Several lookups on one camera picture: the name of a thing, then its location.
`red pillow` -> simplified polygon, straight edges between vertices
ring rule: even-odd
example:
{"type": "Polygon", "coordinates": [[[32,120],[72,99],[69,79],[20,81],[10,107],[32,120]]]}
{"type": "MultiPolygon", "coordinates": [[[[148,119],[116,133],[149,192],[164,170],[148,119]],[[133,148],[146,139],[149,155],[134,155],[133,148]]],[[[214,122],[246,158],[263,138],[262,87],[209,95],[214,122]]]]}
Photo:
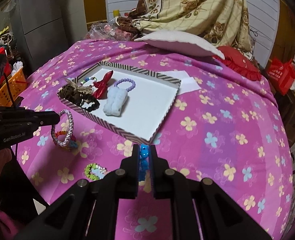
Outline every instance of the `red pillow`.
{"type": "Polygon", "coordinates": [[[217,56],[214,56],[214,58],[222,62],[224,65],[249,80],[258,81],[261,79],[262,75],[260,74],[260,71],[237,49],[229,46],[220,46],[217,49],[224,54],[225,59],[221,59],[217,56]]]}

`colorful beaded bracelet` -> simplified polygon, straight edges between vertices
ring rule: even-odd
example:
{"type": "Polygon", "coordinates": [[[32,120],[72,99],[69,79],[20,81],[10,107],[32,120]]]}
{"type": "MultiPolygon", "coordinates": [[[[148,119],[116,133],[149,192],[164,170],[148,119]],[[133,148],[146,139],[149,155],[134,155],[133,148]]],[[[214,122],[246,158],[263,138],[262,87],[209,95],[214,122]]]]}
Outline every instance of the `colorful beaded bracelet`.
{"type": "Polygon", "coordinates": [[[85,176],[92,181],[103,179],[106,173],[107,169],[96,163],[90,163],[84,169],[85,176]]]}
{"type": "Polygon", "coordinates": [[[131,82],[132,83],[132,86],[130,86],[129,88],[126,89],[126,91],[128,91],[128,92],[130,92],[132,89],[135,88],[135,82],[133,79],[130,79],[130,78],[122,78],[119,81],[115,82],[114,86],[117,87],[118,84],[121,84],[122,82],[131,82]]]}
{"type": "MultiPolygon", "coordinates": [[[[59,132],[56,132],[56,133],[55,133],[55,137],[58,138],[60,135],[66,135],[66,134],[67,134],[66,131],[59,131],[59,132]]],[[[76,139],[76,137],[75,137],[73,134],[72,134],[72,136],[71,136],[71,139],[70,139],[68,145],[65,146],[64,148],[67,149],[67,150],[71,150],[71,149],[74,149],[74,148],[75,148],[75,149],[78,148],[77,139],[76,139]]]]}
{"type": "Polygon", "coordinates": [[[64,141],[60,141],[56,136],[55,136],[55,127],[56,125],[52,125],[52,128],[51,128],[51,136],[52,136],[52,139],[54,141],[54,143],[58,146],[61,146],[61,147],[66,147],[68,144],[69,144],[69,141],[72,137],[72,133],[73,133],[73,128],[74,128],[74,123],[73,123],[73,117],[72,117],[72,114],[69,110],[67,109],[64,109],[62,110],[61,112],[58,113],[59,117],[61,117],[63,114],[67,114],[68,116],[68,120],[69,120],[69,130],[68,132],[66,133],[66,137],[64,139],[64,141]]]}
{"type": "Polygon", "coordinates": [[[96,77],[90,77],[90,78],[86,78],[83,81],[81,81],[80,86],[83,86],[86,82],[88,82],[89,80],[94,80],[94,82],[97,81],[96,77]]]}

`orange plastic basket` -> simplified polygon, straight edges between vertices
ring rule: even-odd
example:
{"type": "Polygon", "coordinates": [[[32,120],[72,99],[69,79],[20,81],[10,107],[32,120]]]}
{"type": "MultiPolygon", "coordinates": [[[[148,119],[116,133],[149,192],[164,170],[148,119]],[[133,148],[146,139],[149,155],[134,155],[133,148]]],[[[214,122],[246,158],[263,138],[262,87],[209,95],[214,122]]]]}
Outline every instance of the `orange plastic basket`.
{"type": "MultiPolygon", "coordinates": [[[[16,100],[16,98],[24,90],[26,90],[28,86],[22,70],[23,69],[21,68],[17,73],[15,73],[13,77],[9,79],[9,87],[11,90],[13,100],[16,100]]],[[[12,105],[12,102],[10,99],[9,91],[5,83],[0,89],[0,106],[11,106],[11,105],[12,105]]]]}

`red hair bow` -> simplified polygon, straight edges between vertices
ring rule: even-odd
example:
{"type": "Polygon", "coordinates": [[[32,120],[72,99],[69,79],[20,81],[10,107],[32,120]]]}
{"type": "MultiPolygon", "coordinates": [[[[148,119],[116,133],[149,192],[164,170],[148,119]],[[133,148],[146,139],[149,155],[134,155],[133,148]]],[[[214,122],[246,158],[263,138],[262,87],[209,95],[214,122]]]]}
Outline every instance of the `red hair bow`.
{"type": "Polygon", "coordinates": [[[97,88],[92,94],[96,99],[101,99],[106,90],[108,89],[108,81],[113,75],[113,70],[106,73],[101,81],[93,82],[93,86],[97,88]]]}

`pink bedsheet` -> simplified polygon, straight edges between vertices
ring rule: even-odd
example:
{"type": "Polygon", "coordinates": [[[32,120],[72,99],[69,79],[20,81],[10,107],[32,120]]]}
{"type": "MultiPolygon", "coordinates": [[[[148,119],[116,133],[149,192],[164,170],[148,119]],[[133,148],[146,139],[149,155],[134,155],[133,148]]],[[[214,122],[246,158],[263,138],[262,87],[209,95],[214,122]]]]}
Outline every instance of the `pink bedsheet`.
{"type": "MultiPolygon", "coordinates": [[[[287,222],[292,195],[291,158],[285,130],[269,85],[242,78],[211,58],[190,58],[143,42],[79,41],[28,79],[22,106],[35,111],[65,109],[57,98],[63,78],[76,77],[100,60],[154,71],[185,70],[199,91],[177,97],[154,144],[158,155],[186,177],[216,181],[274,239],[287,222]]],[[[78,149],[56,147],[50,127],[41,127],[19,144],[18,160],[41,196],[55,201],[84,168],[98,163],[117,169],[132,142],[71,111],[78,149]]],[[[67,128],[63,116],[58,129],[67,128]]],[[[155,201],[149,174],[136,200],[121,200],[117,240],[171,239],[168,201],[155,201]]]]}

